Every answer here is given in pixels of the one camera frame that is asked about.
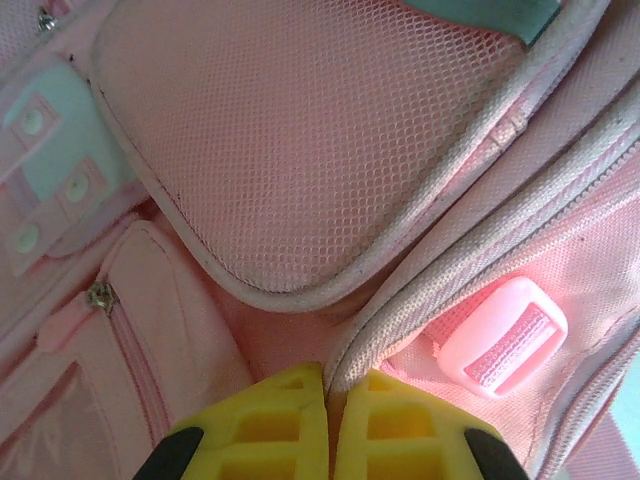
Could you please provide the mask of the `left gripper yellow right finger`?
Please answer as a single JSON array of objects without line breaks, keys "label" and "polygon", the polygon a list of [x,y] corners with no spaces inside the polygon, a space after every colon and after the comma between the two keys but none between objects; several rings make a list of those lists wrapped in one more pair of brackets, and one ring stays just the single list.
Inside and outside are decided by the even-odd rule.
[{"label": "left gripper yellow right finger", "polygon": [[335,479],[526,479],[498,431],[380,371],[346,397]]}]

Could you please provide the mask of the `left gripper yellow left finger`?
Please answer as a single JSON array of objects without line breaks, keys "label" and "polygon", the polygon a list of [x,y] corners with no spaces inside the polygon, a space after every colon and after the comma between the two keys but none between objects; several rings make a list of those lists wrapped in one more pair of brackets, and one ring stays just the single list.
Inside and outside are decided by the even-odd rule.
[{"label": "left gripper yellow left finger", "polygon": [[305,362],[174,425],[136,479],[327,479],[322,368]]}]

